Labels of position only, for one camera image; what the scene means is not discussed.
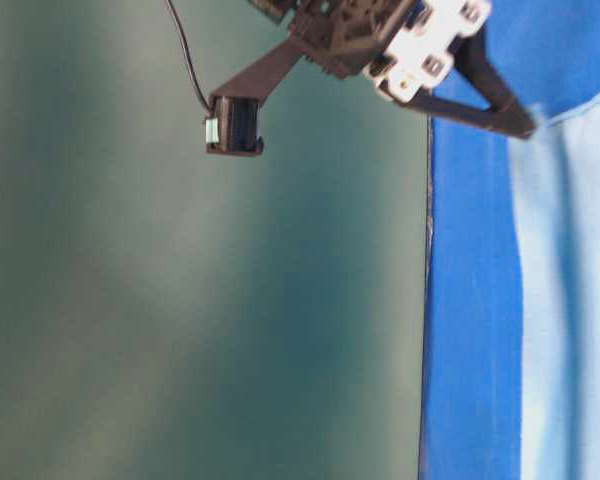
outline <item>robotic arm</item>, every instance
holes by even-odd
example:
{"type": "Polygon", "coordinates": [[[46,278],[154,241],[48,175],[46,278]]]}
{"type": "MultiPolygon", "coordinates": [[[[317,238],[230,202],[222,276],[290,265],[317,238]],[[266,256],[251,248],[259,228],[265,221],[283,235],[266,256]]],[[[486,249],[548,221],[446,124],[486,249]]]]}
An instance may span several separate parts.
{"type": "Polygon", "coordinates": [[[303,56],[340,79],[364,72],[382,97],[403,108],[518,138],[535,129],[486,58],[489,0],[249,1],[276,23],[295,11],[289,37],[211,93],[209,153],[262,153],[260,109],[303,56]],[[453,68],[490,103],[488,109],[433,94],[453,68]]]}

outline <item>blue cloth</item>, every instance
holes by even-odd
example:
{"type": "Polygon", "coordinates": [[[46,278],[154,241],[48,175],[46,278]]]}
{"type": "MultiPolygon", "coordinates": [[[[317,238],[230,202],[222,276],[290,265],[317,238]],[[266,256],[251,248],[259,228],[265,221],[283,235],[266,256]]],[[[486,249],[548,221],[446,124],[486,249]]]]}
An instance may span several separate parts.
{"type": "Polygon", "coordinates": [[[524,292],[522,479],[600,479],[600,95],[510,146],[524,292]]]}
{"type": "MultiPolygon", "coordinates": [[[[600,1],[493,2],[490,57],[555,116],[600,92],[600,1]]],[[[458,77],[437,94],[480,104],[458,77]]],[[[423,479],[520,478],[522,283],[507,141],[434,122],[423,479]]]]}

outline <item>black cable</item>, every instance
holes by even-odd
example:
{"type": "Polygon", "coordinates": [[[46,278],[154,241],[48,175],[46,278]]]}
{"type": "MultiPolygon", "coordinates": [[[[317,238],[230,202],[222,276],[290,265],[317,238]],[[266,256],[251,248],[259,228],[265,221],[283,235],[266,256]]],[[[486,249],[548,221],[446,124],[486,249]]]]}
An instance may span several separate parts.
{"type": "Polygon", "coordinates": [[[184,64],[187,67],[187,71],[189,72],[189,78],[191,79],[193,89],[196,92],[196,95],[198,97],[198,100],[200,101],[200,105],[202,105],[202,108],[205,109],[209,116],[212,116],[213,111],[211,110],[207,99],[202,93],[202,89],[200,88],[200,84],[198,83],[198,78],[196,77],[196,72],[193,69],[193,60],[191,59],[189,42],[187,41],[187,35],[184,33],[184,28],[182,28],[182,22],[180,22],[180,17],[178,16],[176,7],[173,6],[173,2],[171,0],[164,0],[164,2],[167,4],[167,9],[169,10],[171,18],[173,19],[173,23],[176,26],[176,31],[178,33],[178,38],[180,39],[180,45],[182,47],[182,55],[184,56],[184,64]]]}

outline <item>green surface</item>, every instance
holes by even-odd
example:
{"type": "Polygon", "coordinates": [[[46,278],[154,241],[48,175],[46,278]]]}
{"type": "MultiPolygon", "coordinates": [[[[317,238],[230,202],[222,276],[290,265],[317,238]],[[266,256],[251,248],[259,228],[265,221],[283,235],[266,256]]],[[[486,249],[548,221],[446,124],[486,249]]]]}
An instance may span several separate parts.
{"type": "MultiPolygon", "coordinates": [[[[205,91],[284,36],[179,0],[205,91]]],[[[203,153],[161,0],[0,1],[0,479],[416,478],[422,117],[301,62],[203,153]]]]}

